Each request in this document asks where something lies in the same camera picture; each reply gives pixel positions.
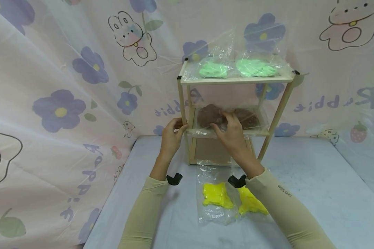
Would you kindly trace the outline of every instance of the pink bunny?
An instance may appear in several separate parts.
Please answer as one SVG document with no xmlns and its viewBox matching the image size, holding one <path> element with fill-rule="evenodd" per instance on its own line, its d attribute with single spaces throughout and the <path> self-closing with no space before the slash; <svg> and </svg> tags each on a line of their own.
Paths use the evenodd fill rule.
<svg viewBox="0 0 374 249">
<path fill-rule="evenodd" d="M 132 60 L 138 66 L 145 66 L 148 61 L 154 61 L 157 53 L 151 46 L 150 34 L 143 33 L 142 28 L 133 22 L 125 11 L 118 12 L 118 16 L 110 16 L 108 25 L 114 32 L 116 42 L 123 47 L 123 57 Z"/>
<path fill-rule="evenodd" d="M 328 40 L 330 50 L 363 46 L 374 36 L 374 0 L 337 0 L 328 20 L 320 40 Z"/>
</svg>

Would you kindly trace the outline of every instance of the fabric wall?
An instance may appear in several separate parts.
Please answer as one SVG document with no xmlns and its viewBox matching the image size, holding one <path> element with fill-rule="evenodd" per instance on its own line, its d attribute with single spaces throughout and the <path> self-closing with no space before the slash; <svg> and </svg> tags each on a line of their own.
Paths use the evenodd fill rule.
<svg viewBox="0 0 374 249">
<path fill-rule="evenodd" d="M 237 50 L 260 41 L 305 74 L 276 136 L 329 139 L 374 191 L 374 0 L 0 0 L 0 248 L 84 243 L 135 139 L 180 116 L 182 58 L 230 30 Z M 266 93 L 269 118 L 283 91 Z"/>
</svg>

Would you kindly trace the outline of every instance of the person's left hand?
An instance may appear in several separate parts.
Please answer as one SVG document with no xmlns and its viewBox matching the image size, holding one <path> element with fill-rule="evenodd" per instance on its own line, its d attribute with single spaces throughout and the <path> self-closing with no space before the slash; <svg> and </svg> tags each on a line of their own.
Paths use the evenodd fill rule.
<svg viewBox="0 0 374 249">
<path fill-rule="evenodd" d="M 188 127 L 188 124 L 183 125 L 181 118 L 173 118 L 171 122 L 169 122 L 162 131 L 160 157 L 166 160 L 172 160 L 180 147 L 183 133 Z"/>
</svg>

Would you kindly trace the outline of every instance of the hand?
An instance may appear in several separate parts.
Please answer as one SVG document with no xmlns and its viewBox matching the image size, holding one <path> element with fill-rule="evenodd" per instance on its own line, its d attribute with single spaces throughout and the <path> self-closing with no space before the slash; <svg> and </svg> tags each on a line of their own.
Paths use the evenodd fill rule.
<svg viewBox="0 0 374 249">
<path fill-rule="evenodd" d="M 181 118 L 173 118 L 171 122 L 162 131 L 162 144 L 160 156 L 163 159 L 172 160 L 180 147 L 183 133 L 189 127 L 188 124 L 183 125 Z"/>
<path fill-rule="evenodd" d="M 234 112 L 222 112 L 222 115 L 227 118 L 227 131 L 223 132 L 216 124 L 211 123 L 218 139 L 226 147 L 238 165 L 245 171 L 249 179 L 261 175 L 264 172 L 264 168 L 256 157 L 253 156 L 250 149 L 248 149 L 244 133 L 242 132 L 242 125 L 236 114 Z"/>
</svg>

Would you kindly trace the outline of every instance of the brown clay in plastic bag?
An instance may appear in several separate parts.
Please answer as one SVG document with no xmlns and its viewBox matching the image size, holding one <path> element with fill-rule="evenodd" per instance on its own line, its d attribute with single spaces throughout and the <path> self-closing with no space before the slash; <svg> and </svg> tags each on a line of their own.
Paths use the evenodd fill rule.
<svg viewBox="0 0 374 249">
<path fill-rule="evenodd" d="M 221 114 L 221 112 L 222 109 L 213 104 L 201 108 L 198 111 L 197 116 L 198 125 L 202 128 L 211 128 L 211 123 L 215 123 L 218 126 L 221 126 L 222 124 L 227 126 L 227 119 Z M 243 129 L 260 126 L 260 122 L 255 113 L 243 108 L 236 108 L 234 113 L 237 115 Z"/>
<path fill-rule="evenodd" d="M 210 104 L 198 111 L 197 123 L 202 128 L 211 128 L 211 123 L 220 126 L 223 123 L 221 108 Z"/>
</svg>

